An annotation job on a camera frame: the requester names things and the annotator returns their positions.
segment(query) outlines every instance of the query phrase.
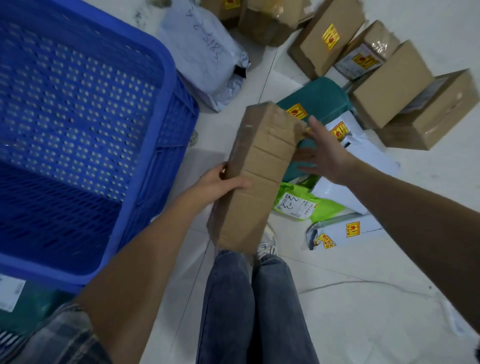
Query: white sneaker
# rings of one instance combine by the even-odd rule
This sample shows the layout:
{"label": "white sneaker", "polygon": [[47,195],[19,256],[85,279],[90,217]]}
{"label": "white sneaker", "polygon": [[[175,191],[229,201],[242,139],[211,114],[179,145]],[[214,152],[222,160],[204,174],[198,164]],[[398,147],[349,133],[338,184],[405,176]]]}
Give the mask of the white sneaker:
{"label": "white sneaker", "polygon": [[261,260],[265,255],[276,254],[276,236],[270,225],[265,226],[264,235],[257,248],[257,259]]}

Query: plaid shirt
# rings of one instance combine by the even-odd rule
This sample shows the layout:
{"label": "plaid shirt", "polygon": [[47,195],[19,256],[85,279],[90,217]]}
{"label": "plaid shirt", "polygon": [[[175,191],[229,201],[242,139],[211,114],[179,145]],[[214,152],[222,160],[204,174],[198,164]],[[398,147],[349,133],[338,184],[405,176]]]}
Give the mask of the plaid shirt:
{"label": "plaid shirt", "polygon": [[0,364],[111,364],[92,331],[86,312],[76,304],[60,307],[27,338],[0,357]]}

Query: yellow sticker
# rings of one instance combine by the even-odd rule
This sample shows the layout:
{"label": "yellow sticker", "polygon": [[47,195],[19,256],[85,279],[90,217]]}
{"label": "yellow sticker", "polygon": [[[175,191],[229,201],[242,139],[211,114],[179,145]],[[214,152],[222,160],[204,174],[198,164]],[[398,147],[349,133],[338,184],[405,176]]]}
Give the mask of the yellow sticker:
{"label": "yellow sticker", "polygon": [[347,238],[360,235],[360,221],[347,224]]}
{"label": "yellow sticker", "polygon": [[340,36],[338,35],[338,32],[336,31],[333,24],[330,24],[327,31],[324,33],[322,39],[327,45],[329,51],[332,50],[335,44],[339,41]]}
{"label": "yellow sticker", "polygon": [[227,10],[239,8],[240,0],[225,0],[224,6]]}
{"label": "yellow sticker", "polygon": [[330,133],[341,142],[348,134],[348,128],[343,121],[334,126]]}
{"label": "yellow sticker", "polygon": [[359,53],[355,57],[352,58],[356,64],[358,64],[364,70],[369,69],[370,67],[376,65],[378,60],[372,57],[371,55],[365,57],[363,54]]}
{"label": "yellow sticker", "polygon": [[315,241],[313,241],[315,246],[317,246],[319,242],[324,244],[325,249],[332,248],[336,245],[326,234],[321,234],[317,239],[315,239]]}
{"label": "yellow sticker", "polygon": [[307,112],[300,104],[293,105],[291,108],[287,110],[287,112],[300,120],[308,116]]}

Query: jeans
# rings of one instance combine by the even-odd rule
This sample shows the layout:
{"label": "jeans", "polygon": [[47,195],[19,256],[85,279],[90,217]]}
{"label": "jeans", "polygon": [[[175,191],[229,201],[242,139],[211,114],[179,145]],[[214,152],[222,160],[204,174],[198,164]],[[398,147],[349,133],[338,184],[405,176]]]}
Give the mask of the jeans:
{"label": "jeans", "polygon": [[221,251],[205,289],[197,364],[318,364],[287,264],[267,255],[250,284],[241,254]]}

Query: hand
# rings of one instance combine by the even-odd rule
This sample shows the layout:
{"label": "hand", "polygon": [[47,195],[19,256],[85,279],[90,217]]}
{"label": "hand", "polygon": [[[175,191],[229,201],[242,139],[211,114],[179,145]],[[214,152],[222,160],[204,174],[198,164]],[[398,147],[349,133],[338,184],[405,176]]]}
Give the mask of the hand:
{"label": "hand", "polygon": [[316,148],[297,149],[292,160],[315,165],[299,167],[300,170],[324,176],[333,183],[346,184],[349,169],[357,159],[314,116],[308,122],[310,129],[306,136],[314,140]]}
{"label": "hand", "polygon": [[223,162],[211,168],[187,190],[200,211],[235,188],[251,187],[252,182],[242,176],[224,180],[223,170],[226,165],[227,163]]}

